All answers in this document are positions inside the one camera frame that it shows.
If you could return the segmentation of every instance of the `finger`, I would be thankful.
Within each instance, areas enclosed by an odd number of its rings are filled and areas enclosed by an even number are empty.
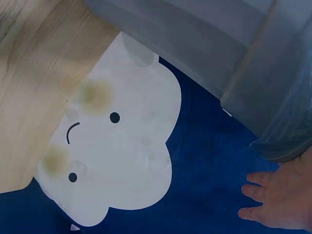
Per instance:
[[[251,199],[258,201],[258,202],[263,202],[265,190],[266,190],[265,187],[251,185],[251,184],[244,184],[242,186],[243,195],[250,197]]]
[[[247,175],[246,179],[249,182],[259,184],[261,186],[268,186],[274,172],[255,172]]]
[[[245,220],[256,221],[260,223],[261,206],[242,208],[238,211],[238,216]]]

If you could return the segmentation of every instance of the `gray plastic container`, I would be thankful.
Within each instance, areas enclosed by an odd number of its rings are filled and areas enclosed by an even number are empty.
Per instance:
[[[286,161],[312,144],[310,0],[86,0],[221,101]]]

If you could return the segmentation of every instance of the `hand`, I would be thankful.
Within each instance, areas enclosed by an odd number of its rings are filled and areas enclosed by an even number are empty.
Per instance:
[[[271,228],[312,231],[312,147],[302,156],[281,163],[277,172],[258,172],[242,193],[262,206],[242,208],[238,216]]]

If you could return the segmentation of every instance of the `wood grain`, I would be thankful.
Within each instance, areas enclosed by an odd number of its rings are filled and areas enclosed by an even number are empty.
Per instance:
[[[1,0],[0,193],[30,183],[77,87],[117,34],[82,0]]]

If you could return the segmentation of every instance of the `dark blue fabric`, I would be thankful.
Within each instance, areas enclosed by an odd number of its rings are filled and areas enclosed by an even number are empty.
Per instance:
[[[182,93],[180,115],[167,141],[172,182],[155,205],[135,211],[110,208],[84,234],[281,234],[305,233],[266,228],[237,216],[241,207],[259,205],[241,194],[249,172],[277,166],[251,152],[255,137],[220,107],[220,102],[165,60]],[[0,233],[65,234],[73,222],[33,180],[24,190],[0,195]]]

